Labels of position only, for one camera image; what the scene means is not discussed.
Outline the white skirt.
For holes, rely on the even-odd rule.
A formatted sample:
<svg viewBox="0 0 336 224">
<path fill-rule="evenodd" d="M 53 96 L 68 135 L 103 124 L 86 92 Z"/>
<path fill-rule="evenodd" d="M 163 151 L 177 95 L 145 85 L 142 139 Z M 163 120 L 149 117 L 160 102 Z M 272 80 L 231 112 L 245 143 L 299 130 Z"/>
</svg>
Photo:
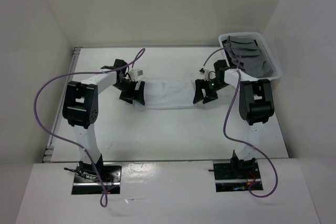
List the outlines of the white skirt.
<svg viewBox="0 0 336 224">
<path fill-rule="evenodd" d="M 195 89 L 191 80 L 144 78 L 145 105 L 134 102 L 138 110 L 183 110 L 195 109 Z"/>
</svg>

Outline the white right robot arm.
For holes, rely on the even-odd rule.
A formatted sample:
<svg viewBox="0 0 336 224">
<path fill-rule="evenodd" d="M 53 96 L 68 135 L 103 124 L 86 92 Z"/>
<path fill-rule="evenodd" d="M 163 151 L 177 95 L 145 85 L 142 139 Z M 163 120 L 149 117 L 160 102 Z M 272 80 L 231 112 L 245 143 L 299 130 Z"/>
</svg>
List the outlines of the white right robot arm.
<svg viewBox="0 0 336 224">
<path fill-rule="evenodd" d="M 225 60 L 218 60 L 214 63 L 215 77 L 213 78 L 211 78 L 211 73 L 203 68 L 200 72 L 203 74 L 203 78 L 195 80 L 193 104 L 212 102 L 218 99 L 217 91 L 227 86 L 235 87 L 234 96 L 225 116 L 223 133 L 228 140 L 245 144 L 255 150 L 253 144 L 227 135 L 228 118 L 236 98 L 239 98 L 238 108 L 241 119 L 246 121 L 249 126 L 267 123 L 275 112 L 270 81 L 268 79 L 254 79 L 241 70 L 228 66 Z"/>
</svg>

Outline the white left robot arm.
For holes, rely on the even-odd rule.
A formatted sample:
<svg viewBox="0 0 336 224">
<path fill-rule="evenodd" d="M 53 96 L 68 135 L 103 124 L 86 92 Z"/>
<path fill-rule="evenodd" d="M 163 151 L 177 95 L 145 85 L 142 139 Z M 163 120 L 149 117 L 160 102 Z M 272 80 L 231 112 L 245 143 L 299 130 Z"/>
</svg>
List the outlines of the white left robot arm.
<svg viewBox="0 0 336 224">
<path fill-rule="evenodd" d="M 94 127 L 99 113 L 99 94 L 108 87 L 115 87 L 121 91 L 120 100 L 145 105 L 145 82 L 139 80 L 141 75 L 142 70 L 128 68 L 125 61 L 116 59 L 113 66 L 101 67 L 94 76 L 67 84 L 62 115 L 72 127 L 80 145 L 80 161 L 76 169 L 78 175 L 98 182 L 106 173 Z"/>
</svg>

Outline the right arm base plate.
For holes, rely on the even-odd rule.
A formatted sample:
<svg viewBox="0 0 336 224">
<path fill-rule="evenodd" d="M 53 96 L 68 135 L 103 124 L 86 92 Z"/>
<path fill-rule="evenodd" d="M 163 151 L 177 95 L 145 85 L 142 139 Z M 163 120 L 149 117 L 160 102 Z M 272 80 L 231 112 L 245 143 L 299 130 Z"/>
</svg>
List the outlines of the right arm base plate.
<svg viewBox="0 0 336 224">
<path fill-rule="evenodd" d="M 217 162 L 208 171 L 214 175 L 217 193 L 248 191 L 249 186 L 252 191 L 263 190 L 257 162 L 243 161 L 236 167 L 231 161 Z"/>
</svg>

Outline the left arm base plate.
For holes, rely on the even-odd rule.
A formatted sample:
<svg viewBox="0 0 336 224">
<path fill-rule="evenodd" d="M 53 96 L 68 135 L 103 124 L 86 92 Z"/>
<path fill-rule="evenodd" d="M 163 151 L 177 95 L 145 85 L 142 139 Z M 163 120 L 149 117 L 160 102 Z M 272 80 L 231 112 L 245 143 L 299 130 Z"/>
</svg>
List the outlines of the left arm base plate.
<svg viewBox="0 0 336 224">
<path fill-rule="evenodd" d="M 79 167 L 73 172 L 72 195 L 99 195 L 103 193 L 101 183 L 96 174 L 81 174 Z M 104 163 L 101 178 L 108 194 L 120 193 L 121 174 L 121 164 Z"/>
</svg>

